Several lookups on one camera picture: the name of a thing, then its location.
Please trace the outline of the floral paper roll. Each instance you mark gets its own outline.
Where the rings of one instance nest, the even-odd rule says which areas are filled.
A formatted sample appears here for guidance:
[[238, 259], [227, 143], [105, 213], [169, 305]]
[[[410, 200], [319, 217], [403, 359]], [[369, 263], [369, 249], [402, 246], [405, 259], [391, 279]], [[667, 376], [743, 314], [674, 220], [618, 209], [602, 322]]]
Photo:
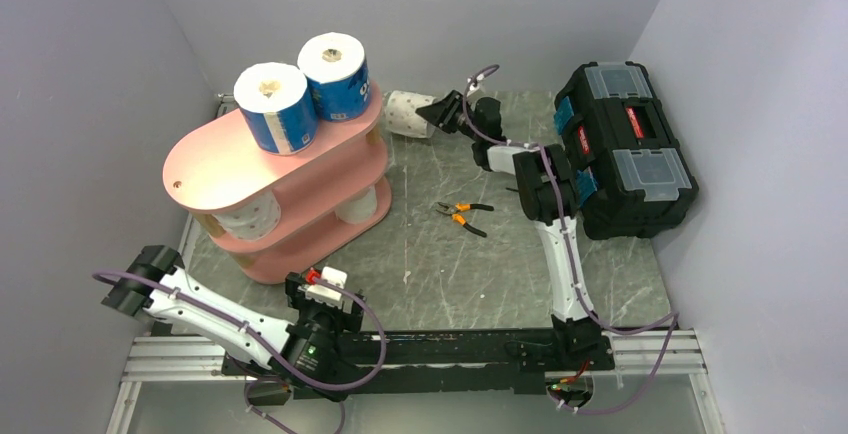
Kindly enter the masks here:
[[436, 102], [430, 95], [407, 91], [391, 91], [384, 104], [383, 116], [387, 129], [397, 135], [413, 139], [429, 139], [435, 127], [417, 113], [418, 108]]
[[257, 241], [273, 231], [281, 219], [281, 207], [272, 191], [263, 192], [237, 209], [213, 214], [232, 237]]

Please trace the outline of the pink three-tier shelf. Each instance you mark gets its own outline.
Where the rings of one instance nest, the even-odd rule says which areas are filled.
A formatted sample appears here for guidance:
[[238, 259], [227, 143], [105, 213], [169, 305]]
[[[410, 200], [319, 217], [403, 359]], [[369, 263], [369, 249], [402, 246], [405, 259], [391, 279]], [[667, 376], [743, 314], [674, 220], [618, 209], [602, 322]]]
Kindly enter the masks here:
[[[378, 128], [382, 95], [373, 85], [360, 117], [323, 122], [316, 140], [294, 155], [261, 150], [240, 110], [235, 109], [181, 139], [163, 167], [171, 198], [207, 230], [247, 277], [279, 284], [291, 272], [314, 266], [387, 215], [392, 192], [386, 178], [388, 147]], [[376, 187], [375, 214], [347, 224], [335, 208], [370, 186]], [[277, 227], [257, 241], [226, 233], [213, 214], [237, 209], [272, 191], [281, 207]]]

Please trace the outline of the white paper roll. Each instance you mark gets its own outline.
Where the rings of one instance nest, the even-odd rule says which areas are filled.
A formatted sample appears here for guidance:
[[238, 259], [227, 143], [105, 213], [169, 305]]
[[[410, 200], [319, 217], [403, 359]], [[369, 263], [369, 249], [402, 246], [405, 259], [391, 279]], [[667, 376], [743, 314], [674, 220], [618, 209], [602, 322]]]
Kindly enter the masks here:
[[378, 206], [376, 187], [370, 186], [351, 200], [335, 208], [336, 217], [347, 224], [360, 224], [369, 220]]

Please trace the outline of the blue roll front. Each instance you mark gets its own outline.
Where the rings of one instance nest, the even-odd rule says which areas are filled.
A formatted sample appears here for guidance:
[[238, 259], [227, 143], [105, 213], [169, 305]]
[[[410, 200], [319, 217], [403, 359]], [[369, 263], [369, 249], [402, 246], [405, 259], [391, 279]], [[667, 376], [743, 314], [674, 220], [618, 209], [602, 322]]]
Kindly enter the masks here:
[[309, 39], [297, 66], [306, 76], [317, 115], [327, 122], [360, 117], [370, 103], [366, 52], [355, 37], [329, 32]]

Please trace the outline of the blue roll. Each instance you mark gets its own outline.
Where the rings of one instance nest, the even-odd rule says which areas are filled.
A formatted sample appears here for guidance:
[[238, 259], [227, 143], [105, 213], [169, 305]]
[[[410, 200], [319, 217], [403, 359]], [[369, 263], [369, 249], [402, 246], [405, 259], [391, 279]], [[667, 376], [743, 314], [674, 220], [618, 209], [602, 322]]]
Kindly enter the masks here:
[[370, 103], [366, 52], [355, 37], [329, 32], [309, 39], [297, 66], [306, 76], [317, 115], [327, 122], [360, 117]]
[[279, 62], [254, 64], [234, 84], [233, 95], [256, 144], [276, 155], [294, 155], [314, 141], [318, 117], [305, 75]]

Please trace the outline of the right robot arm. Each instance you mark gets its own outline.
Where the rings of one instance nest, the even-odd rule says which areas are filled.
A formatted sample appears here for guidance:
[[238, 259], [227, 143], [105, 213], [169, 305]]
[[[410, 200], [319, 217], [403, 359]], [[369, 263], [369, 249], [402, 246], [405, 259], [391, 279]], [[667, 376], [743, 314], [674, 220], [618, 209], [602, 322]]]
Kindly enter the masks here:
[[540, 146], [508, 139], [502, 130], [501, 104], [491, 97], [469, 103], [452, 91], [444, 98], [415, 108], [429, 127], [459, 132], [472, 141], [475, 163], [485, 171], [514, 177], [525, 217], [541, 240], [551, 285], [551, 335], [528, 348], [522, 341], [514, 351], [524, 365], [565, 370], [611, 370], [615, 366], [608, 337], [593, 320], [577, 246], [577, 186], [561, 146]]

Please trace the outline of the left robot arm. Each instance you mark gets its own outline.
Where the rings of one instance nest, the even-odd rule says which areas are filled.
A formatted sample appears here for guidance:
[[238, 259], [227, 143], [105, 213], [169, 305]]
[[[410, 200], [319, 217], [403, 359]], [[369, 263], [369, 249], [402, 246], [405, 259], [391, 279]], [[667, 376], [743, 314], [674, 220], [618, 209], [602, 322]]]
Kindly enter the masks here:
[[294, 322], [253, 311], [207, 288], [188, 274], [181, 254], [164, 245], [144, 247], [124, 271], [93, 277], [111, 287], [103, 305], [129, 317], [144, 314], [185, 327], [248, 365], [254, 377], [274, 376], [336, 402], [371, 381], [387, 354], [380, 332], [374, 367], [365, 371], [345, 359], [341, 335], [358, 333], [365, 317], [376, 316], [363, 294], [347, 290], [347, 273], [332, 267], [286, 277], [287, 302], [298, 313]]

